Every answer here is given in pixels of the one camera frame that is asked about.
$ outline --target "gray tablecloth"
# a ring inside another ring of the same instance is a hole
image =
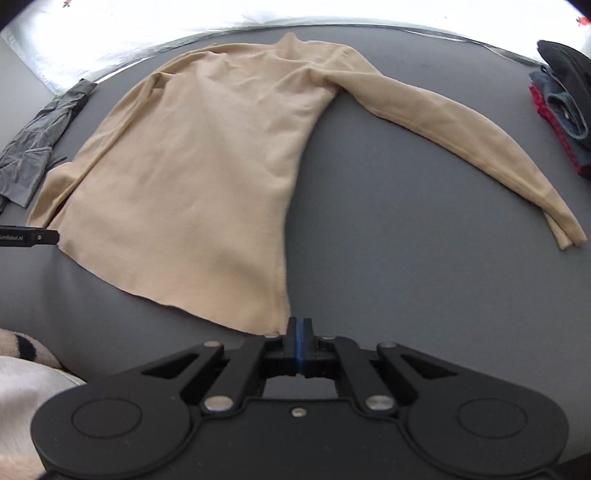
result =
[[[591,185],[528,91],[531,68],[474,44],[369,27],[297,27],[217,42],[357,48],[385,75],[486,115],[525,149],[591,235]],[[72,159],[116,101],[178,48],[101,83],[56,147]],[[0,223],[22,224],[10,205]],[[539,208],[441,147],[341,94],[304,154],[286,225],[293,314],[363,347],[399,343],[541,391],[571,422],[565,458],[591,450],[589,249],[561,252]],[[0,327],[44,342],[89,379],[244,335],[132,297],[55,247],[0,249]]]

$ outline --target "blue strip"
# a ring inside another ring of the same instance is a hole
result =
[[[304,319],[295,321],[295,361],[298,372],[304,374]]]

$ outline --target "beige sweater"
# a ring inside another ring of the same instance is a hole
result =
[[[340,87],[539,205],[560,248],[586,240],[493,122],[383,76],[351,47],[291,33],[163,65],[49,172],[28,224],[59,230],[64,253],[122,290],[244,332],[283,332],[285,214],[310,131]]]

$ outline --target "white wall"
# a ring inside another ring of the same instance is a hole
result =
[[[0,38],[0,151],[53,94]]]

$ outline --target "black stripe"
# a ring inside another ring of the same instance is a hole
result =
[[[15,337],[17,337],[18,342],[18,357],[34,362],[35,358],[37,358],[35,346],[23,336],[15,334]]]

